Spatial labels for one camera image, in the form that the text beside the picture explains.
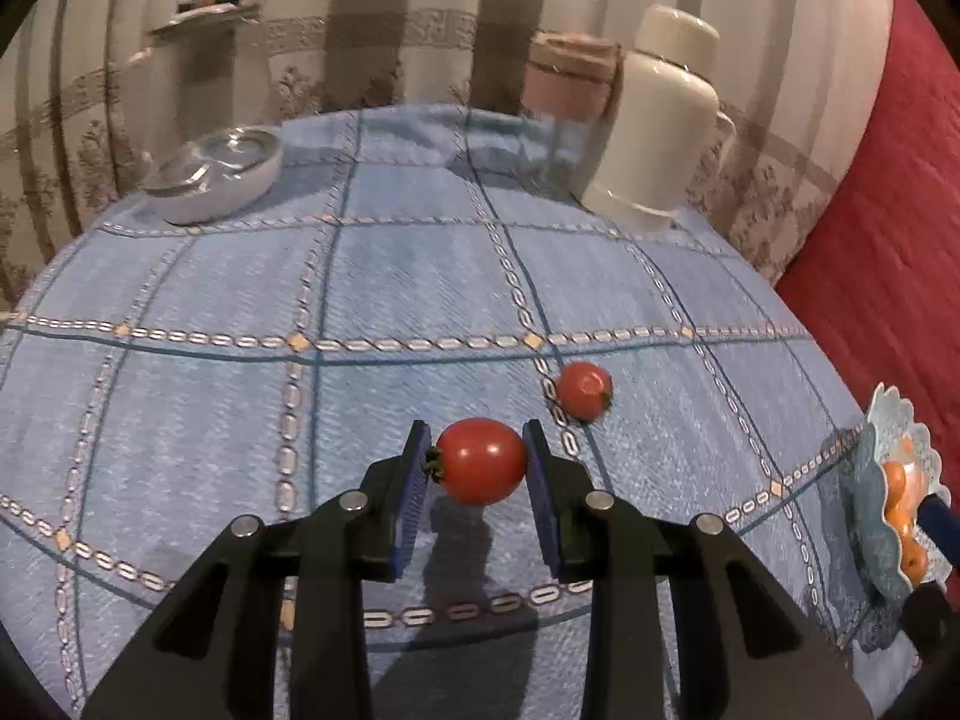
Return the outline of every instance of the white mug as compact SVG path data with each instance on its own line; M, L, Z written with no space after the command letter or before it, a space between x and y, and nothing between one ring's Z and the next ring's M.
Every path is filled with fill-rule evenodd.
M725 133L726 161L736 127L709 83L719 40L688 13L647 10L635 50L623 58L606 143L594 148L571 188L584 207L634 232L661 229L685 202L714 127Z

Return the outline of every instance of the blue checkered tablecloth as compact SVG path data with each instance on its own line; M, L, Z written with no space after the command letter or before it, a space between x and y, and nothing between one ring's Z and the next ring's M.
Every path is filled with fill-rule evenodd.
M839 475L862 413L702 218L635 239L531 194L517 120L496 114L383 108L282 133L256 205L182 228L128 197L0 337L0 618L62 706L230 519L300 517L413 419L436 436L469 415L541 420L647 514L721 514L889 703L916 656L848 536ZM554 401L573 359L616 387L589 427ZM578 717L589 600L542 564L525 487L477 511L431 485L403 580L364 593L379 716ZM670 706L668 615L664 633Z

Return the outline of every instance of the metal rivet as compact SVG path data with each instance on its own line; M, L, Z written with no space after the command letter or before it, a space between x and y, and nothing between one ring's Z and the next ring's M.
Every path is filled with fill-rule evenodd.
M230 524L230 532L237 538L252 536L260 529L260 520L252 514L241 514Z
M697 517L697 529L708 536L717 536L723 531L723 520L716 514L701 514Z
M587 493L586 501L591 509L606 512L607 509L613 508L614 498L606 490L594 490L592 493Z
M360 490L349 490L340 496L340 508L347 512L359 512L366 507L368 500L366 493Z

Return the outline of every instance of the blue handle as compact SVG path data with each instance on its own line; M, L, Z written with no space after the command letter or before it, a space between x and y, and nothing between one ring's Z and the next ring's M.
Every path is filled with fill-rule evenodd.
M917 524L954 568L960 565L960 517L947 504L936 495L923 498L917 509Z

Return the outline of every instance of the cork lid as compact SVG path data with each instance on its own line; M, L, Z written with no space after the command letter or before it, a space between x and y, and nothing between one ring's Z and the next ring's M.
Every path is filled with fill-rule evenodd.
M574 32L541 32L530 44L530 62L546 71L610 81L616 72L617 45L606 38Z

